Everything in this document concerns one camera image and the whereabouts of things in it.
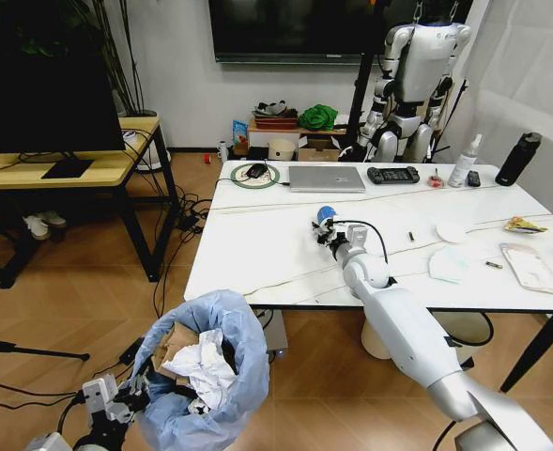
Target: blue plastic bag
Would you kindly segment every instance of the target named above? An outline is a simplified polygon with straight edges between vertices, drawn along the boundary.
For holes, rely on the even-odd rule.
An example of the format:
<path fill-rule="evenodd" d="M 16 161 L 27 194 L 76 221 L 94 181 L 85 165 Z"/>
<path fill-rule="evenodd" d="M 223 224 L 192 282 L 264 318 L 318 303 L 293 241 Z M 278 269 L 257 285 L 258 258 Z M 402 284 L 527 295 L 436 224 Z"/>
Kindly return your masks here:
<path fill-rule="evenodd" d="M 183 303 L 158 319 L 136 354 L 132 374 L 155 351 L 162 337 L 179 322 L 196 332 L 221 328 L 235 349 L 238 376 L 225 405 L 208 415 L 189 414 L 190 401 L 169 393 L 174 382 L 155 375 L 151 403 L 137 420 L 146 441 L 159 451 L 223 450 L 245 429 L 251 414 L 268 395 L 269 364 L 261 324 L 245 299 L 233 291 L 213 291 Z"/>

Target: white sneaker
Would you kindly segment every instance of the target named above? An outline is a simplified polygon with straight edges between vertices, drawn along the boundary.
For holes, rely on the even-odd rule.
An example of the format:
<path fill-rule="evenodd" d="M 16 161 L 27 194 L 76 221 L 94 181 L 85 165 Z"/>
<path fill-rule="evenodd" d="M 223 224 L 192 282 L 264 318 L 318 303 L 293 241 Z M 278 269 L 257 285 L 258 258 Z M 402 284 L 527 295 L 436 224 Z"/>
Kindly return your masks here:
<path fill-rule="evenodd" d="M 51 232 L 49 232 L 49 227 L 44 224 L 42 220 L 37 216 L 32 214 L 22 219 L 28 226 L 28 229 L 32 233 L 32 236 L 35 240 L 43 241 L 47 240 L 51 236 Z"/>
<path fill-rule="evenodd" d="M 55 228 L 65 228 L 68 222 L 57 214 L 54 210 L 43 211 L 36 213 L 35 216 L 39 218 L 45 225 Z"/>

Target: white bottle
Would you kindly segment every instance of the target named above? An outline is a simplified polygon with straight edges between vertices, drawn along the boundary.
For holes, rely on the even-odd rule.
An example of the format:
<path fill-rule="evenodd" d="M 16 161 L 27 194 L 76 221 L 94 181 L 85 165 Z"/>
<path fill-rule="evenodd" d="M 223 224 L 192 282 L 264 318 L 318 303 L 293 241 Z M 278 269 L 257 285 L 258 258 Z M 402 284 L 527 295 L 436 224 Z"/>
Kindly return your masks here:
<path fill-rule="evenodd" d="M 220 141 L 220 145 L 218 146 L 218 150 L 220 151 L 220 158 L 222 159 L 222 163 L 225 163 L 228 161 L 228 148 L 226 147 L 225 141 Z"/>
<path fill-rule="evenodd" d="M 472 168 L 472 165 L 476 162 L 482 137 L 483 136 L 481 134 L 477 134 L 474 137 L 474 141 L 472 141 L 468 148 L 459 156 L 457 162 L 455 163 L 455 168 L 449 177 L 449 186 L 459 188 L 464 185 L 468 172 Z"/>

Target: black water bottle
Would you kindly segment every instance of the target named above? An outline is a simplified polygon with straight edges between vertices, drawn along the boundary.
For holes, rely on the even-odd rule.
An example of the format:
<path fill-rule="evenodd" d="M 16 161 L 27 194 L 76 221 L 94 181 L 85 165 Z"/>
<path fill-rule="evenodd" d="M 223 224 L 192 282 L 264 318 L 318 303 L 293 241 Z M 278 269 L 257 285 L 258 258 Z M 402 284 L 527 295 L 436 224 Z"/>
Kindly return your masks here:
<path fill-rule="evenodd" d="M 513 185 L 532 160 L 532 157 L 535 156 L 539 146 L 541 146 L 541 135 L 539 133 L 524 133 L 508 155 L 499 170 L 498 176 L 495 177 L 495 181 L 503 186 Z"/>

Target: tripod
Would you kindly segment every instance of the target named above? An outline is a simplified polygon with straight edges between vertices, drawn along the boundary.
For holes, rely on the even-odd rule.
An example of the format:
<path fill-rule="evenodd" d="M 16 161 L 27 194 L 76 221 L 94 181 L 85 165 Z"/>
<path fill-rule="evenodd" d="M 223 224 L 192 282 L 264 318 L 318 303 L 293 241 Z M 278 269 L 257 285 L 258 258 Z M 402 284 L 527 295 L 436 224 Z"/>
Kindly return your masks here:
<path fill-rule="evenodd" d="M 74 354 L 71 352 L 60 352 L 57 350 L 33 350 L 31 348 L 18 348 L 15 343 L 8 343 L 6 341 L 0 341 L 0 352 L 11 353 L 17 352 L 20 354 L 36 354 L 36 355 L 50 355 L 53 357 L 67 357 L 70 359 L 80 359 L 83 362 L 90 358 L 90 354 Z"/>

